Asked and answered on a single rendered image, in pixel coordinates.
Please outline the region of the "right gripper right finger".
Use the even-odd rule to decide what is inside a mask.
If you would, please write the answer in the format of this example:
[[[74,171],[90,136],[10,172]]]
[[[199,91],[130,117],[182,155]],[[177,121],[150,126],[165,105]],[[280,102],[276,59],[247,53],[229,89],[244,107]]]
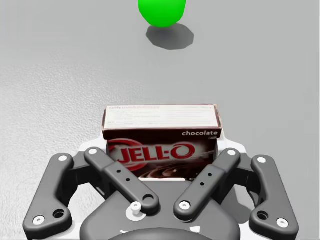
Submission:
[[[235,147],[226,147],[207,165],[176,200],[174,216],[190,222],[209,199],[219,203],[234,185],[243,186],[254,209],[249,228],[260,236],[296,236],[299,224],[275,160],[263,154],[249,157]]]

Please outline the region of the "green ball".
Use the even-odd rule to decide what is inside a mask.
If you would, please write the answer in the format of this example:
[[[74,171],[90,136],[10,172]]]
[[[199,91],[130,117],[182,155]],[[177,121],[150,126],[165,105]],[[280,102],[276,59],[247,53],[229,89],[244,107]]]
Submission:
[[[178,23],[186,4],[187,0],[137,0],[141,16],[156,28],[168,28]]]

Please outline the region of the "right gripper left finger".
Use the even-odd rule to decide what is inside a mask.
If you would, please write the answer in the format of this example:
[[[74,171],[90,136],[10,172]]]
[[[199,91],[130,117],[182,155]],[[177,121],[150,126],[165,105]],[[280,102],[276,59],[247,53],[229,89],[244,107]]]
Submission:
[[[130,203],[141,204],[141,212],[153,215],[160,209],[157,194],[120,162],[109,157],[108,147],[81,145],[75,155],[53,155],[44,171],[23,220],[26,234],[61,234],[73,225],[69,210],[78,186],[91,184],[104,198],[119,191]]]

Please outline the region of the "brown and white carton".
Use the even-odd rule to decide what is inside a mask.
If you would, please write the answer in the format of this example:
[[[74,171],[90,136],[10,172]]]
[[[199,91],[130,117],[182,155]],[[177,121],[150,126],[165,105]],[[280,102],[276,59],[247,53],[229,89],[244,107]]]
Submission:
[[[135,176],[191,181],[217,158],[222,122],[216,104],[108,105],[101,131]]]

